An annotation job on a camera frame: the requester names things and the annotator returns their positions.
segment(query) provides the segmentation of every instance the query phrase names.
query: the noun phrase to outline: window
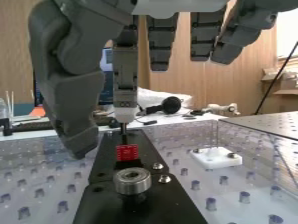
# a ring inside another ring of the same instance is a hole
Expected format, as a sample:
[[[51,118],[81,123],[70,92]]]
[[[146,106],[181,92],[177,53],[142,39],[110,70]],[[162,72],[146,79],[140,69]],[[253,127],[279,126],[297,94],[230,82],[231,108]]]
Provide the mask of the window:
[[[282,12],[277,19],[277,55],[286,58],[298,41],[298,9]]]

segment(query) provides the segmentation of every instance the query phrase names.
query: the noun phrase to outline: metal bearing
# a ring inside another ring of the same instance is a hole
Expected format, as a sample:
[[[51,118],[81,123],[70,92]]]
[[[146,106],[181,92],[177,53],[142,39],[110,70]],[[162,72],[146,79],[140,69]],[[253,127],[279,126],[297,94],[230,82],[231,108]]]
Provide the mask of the metal bearing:
[[[116,192],[122,195],[144,193],[152,186],[152,176],[146,169],[133,167],[120,170],[114,174]]]

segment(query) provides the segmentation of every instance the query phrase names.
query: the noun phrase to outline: cable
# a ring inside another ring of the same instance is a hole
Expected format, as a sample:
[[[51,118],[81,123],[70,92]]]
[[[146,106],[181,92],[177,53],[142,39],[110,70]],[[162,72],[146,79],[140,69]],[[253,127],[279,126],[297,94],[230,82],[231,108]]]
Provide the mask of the cable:
[[[261,100],[261,103],[259,103],[259,105],[258,105],[258,108],[257,108],[257,111],[255,111],[254,115],[258,114],[258,112],[259,112],[259,110],[261,110],[261,108],[262,108],[263,102],[265,102],[265,100],[266,100],[266,98],[267,98],[267,95],[269,95],[269,93],[270,93],[270,90],[271,90],[271,88],[273,88],[273,85],[274,85],[274,83],[275,83],[278,77],[281,76],[282,71],[283,71],[283,69],[285,69],[285,67],[286,67],[286,65],[287,65],[287,63],[289,63],[289,61],[290,61],[290,59],[291,59],[291,56],[293,56],[293,54],[294,54],[294,52],[295,52],[295,49],[297,49],[297,46],[298,46],[298,41],[295,42],[295,45],[294,45],[293,50],[291,50],[291,53],[289,54],[289,56],[287,56],[287,58],[286,58],[286,61],[285,61],[283,65],[282,65],[282,67],[281,67],[281,69],[279,69],[279,71],[278,71],[278,73],[277,73],[277,75],[275,75],[273,81],[271,81],[271,84],[270,84],[270,86],[269,86],[269,88],[267,88],[267,91],[266,91],[266,93],[265,93],[265,95],[263,95],[263,98],[262,98],[262,100]]]
[[[109,116],[110,114],[113,114],[114,113],[114,111],[113,112],[110,112],[110,113],[108,113],[105,116]]]

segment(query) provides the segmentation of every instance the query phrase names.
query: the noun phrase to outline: headphones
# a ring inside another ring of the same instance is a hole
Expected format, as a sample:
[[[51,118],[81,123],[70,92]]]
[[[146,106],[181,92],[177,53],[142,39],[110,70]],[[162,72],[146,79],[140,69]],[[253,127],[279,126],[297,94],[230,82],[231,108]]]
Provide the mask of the headphones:
[[[145,108],[138,115],[144,116],[148,114],[154,114],[158,111],[162,111],[165,114],[174,114],[181,109],[181,100],[176,96],[170,96],[164,99],[161,105],[152,106]]]

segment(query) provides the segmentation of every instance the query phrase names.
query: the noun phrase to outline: gray robot arm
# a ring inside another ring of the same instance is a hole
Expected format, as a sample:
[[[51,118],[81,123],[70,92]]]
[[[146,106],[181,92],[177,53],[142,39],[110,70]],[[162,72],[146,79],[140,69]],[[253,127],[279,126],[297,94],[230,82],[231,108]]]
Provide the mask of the gray robot arm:
[[[134,119],[137,108],[137,16],[148,16],[150,65],[166,71],[180,11],[192,12],[193,61],[230,64],[277,13],[297,0],[238,0],[222,26],[229,0],[44,0],[29,17],[31,57],[44,108],[76,158],[97,146],[92,119],[104,85],[101,49],[114,40],[116,119]]]
[[[29,49],[44,108],[65,147],[78,159],[96,148],[98,141],[92,111],[104,84],[98,68],[101,49],[133,19],[133,3],[112,2],[47,0],[37,4],[29,17]],[[137,54],[130,48],[116,44],[116,62],[126,53],[134,60],[132,63],[126,60],[129,69],[116,63],[120,74],[116,82],[122,95],[137,85],[137,80],[130,81],[137,71]]]

